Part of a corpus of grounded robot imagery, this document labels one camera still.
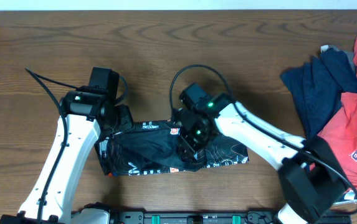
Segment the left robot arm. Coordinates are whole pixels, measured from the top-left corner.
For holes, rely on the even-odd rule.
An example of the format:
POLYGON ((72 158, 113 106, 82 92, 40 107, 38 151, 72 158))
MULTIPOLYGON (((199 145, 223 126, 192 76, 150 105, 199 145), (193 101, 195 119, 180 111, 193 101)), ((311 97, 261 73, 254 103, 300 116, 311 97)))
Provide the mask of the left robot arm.
POLYGON ((70 91, 60 101, 62 115, 40 176, 16 215, 0 223, 113 223, 117 216, 100 203, 73 212, 74 195, 91 149, 105 135, 133 129, 127 105, 111 96, 70 91))

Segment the black orange-patterned jersey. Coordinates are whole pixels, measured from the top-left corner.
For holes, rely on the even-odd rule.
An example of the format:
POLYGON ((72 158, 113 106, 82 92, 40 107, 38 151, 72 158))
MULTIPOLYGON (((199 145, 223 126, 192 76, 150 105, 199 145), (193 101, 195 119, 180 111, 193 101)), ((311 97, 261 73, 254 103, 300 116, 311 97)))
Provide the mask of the black orange-patterned jersey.
POLYGON ((105 175, 152 175, 245 164, 245 145, 224 135, 216 136, 206 147, 185 158, 179 151, 181 130, 170 121, 135 123, 135 128, 110 134, 95 143, 95 151, 105 175))

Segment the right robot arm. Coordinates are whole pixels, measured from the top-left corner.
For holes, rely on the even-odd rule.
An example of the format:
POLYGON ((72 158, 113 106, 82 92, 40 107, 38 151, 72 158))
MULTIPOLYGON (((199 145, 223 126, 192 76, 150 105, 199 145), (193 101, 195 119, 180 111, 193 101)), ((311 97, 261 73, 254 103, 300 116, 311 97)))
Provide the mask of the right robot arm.
POLYGON ((182 93, 184 108, 172 108, 172 119, 185 130, 184 145, 193 155, 217 134, 247 146, 278 173, 286 204, 275 223, 344 223, 346 212, 331 206, 349 187, 328 143, 286 133, 246 110, 231 95, 182 93))

